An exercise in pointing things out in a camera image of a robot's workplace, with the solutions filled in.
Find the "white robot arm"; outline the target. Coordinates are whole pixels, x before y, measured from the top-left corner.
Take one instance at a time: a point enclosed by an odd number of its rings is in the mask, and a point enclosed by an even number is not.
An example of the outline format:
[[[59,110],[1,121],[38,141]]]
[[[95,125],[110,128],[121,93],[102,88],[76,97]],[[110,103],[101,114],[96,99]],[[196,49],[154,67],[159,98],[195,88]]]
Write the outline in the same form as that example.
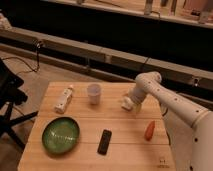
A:
[[[137,75],[125,106],[132,110],[151,94],[194,130],[191,171],[213,171],[213,111],[163,87],[161,81],[159,72]]]

